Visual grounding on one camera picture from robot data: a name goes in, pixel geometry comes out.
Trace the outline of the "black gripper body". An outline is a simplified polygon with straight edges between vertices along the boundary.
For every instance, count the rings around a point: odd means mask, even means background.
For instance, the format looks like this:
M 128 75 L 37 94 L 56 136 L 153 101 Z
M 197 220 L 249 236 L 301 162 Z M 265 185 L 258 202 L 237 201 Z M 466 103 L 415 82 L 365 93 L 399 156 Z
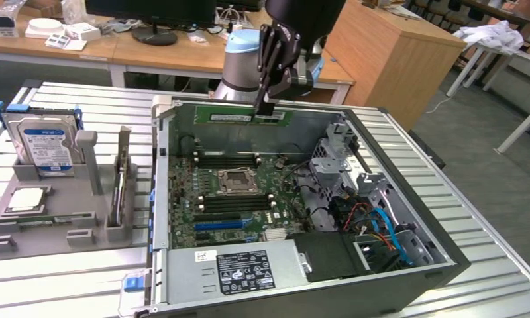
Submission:
M 282 33 L 282 47 L 286 52 L 310 51 L 315 44 L 323 48 L 333 30 L 343 0 L 266 1 L 265 9 L 274 28 Z

